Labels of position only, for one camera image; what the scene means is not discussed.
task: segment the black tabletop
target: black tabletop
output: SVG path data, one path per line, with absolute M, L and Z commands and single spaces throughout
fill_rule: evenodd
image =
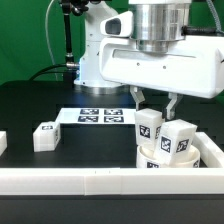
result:
M 144 90 L 143 106 L 162 110 L 167 93 Z M 91 95 L 62 82 L 14 81 L 0 87 L 0 129 L 8 148 L 4 168 L 135 167 L 134 125 L 62 125 L 53 152 L 34 153 L 32 135 L 63 107 L 135 108 L 130 93 Z M 224 106 L 185 96 L 176 118 L 198 125 L 224 148 Z M 1 196 L 0 223 L 222 223 L 223 195 Z

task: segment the green wall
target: green wall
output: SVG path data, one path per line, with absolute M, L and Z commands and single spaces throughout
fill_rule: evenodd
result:
M 224 23 L 223 0 L 215 0 Z M 35 72 L 51 65 L 45 38 L 45 13 L 50 0 L 1 0 L 0 6 L 0 84 L 10 80 L 27 80 Z M 118 12 L 127 8 L 128 0 L 109 4 Z M 84 53 L 83 17 L 71 16 L 75 59 Z M 192 5 L 190 23 L 214 25 L 206 3 Z M 65 40 L 62 10 L 56 1 L 49 17 L 49 34 L 56 63 L 64 62 Z

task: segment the silver motor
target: silver motor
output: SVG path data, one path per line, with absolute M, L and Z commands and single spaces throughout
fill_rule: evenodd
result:
M 168 51 L 170 41 L 184 39 L 183 26 L 188 25 L 190 4 L 133 4 L 134 15 L 131 35 L 137 40 L 136 48 L 141 51 Z

